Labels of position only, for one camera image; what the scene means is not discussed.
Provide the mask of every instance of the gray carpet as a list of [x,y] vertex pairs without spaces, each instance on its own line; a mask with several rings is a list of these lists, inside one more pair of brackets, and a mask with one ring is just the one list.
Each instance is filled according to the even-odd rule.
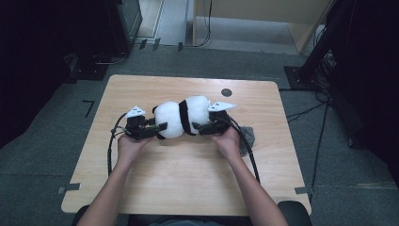
[[[104,81],[64,84],[22,136],[0,150],[0,225],[71,225],[61,211],[60,186],[67,184],[112,74],[267,80],[289,88],[283,66],[301,66],[303,56],[190,49],[135,48],[109,67]],[[318,105],[314,92],[282,91],[287,115]],[[89,104],[95,101],[88,117]],[[311,199],[313,225],[398,225],[399,192],[386,165],[367,150],[347,147],[347,134],[333,106],[315,174],[316,147],[325,108],[290,122],[300,167]],[[125,223],[121,216],[119,225]]]

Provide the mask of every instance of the floor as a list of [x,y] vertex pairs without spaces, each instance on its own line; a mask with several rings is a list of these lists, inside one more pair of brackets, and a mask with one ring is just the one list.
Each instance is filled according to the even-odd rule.
[[[149,43],[161,39],[165,45],[192,46],[193,0],[141,0],[143,24],[138,40]],[[196,45],[208,34],[208,18],[197,17]],[[297,55],[286,23],[211,18],[211,39],[203,46],[209,49],[237,50]],[[323,29],[321,25],[316,34]],[[302,53],[308,56],[313,44]]]

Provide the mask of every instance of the black circle sticker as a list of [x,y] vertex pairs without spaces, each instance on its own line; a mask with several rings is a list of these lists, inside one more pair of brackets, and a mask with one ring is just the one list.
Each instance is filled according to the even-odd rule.
[[230,97],[232,95],[232,92],[230,89],[223,89],[222,90],[222,95],[225,97]]

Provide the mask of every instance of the wooden table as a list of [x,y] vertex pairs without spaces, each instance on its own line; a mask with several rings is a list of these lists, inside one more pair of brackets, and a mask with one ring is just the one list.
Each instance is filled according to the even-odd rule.
[[[193,45],[196,44],[196,17],[208,17],[210,3],[211,0],[195,0]],[[287,23],[296,50],[303,53],[333,3],[333,0],[215,0],[212,2],[211,16]]]
[[[230,89],[224,97],[221,90]],[[253,147],[262,186],[275,202],[302,202],[311,212],[307,194],[295,193],[304,182],[298,165],[278,87],[273,82],[181,77],[113,75],[94,118],[73,173],[62,210],[77,212],[90,204],[107,179],[107,147],[118,117],[138,105],[152,118],[152,108],[166,101],[179,103],[205,95],[212,103],[236,104],[228,110],[240,125],[251,126]],[[113,164],[117,156],[113,146]],[[253,172],[249,157],[244,157]],[[206,137],[184,134],[155,139],[145,147],[130,171],[122,197],[124,214],[247,216],[238,184],[216,145]]]

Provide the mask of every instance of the forearm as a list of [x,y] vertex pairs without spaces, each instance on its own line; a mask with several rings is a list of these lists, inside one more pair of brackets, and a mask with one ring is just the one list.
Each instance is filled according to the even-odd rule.
[[287,225],[281,211],[242,158],[229,160],[253,225]]
[[78,225],[115,225],[128,172],[117,164]]

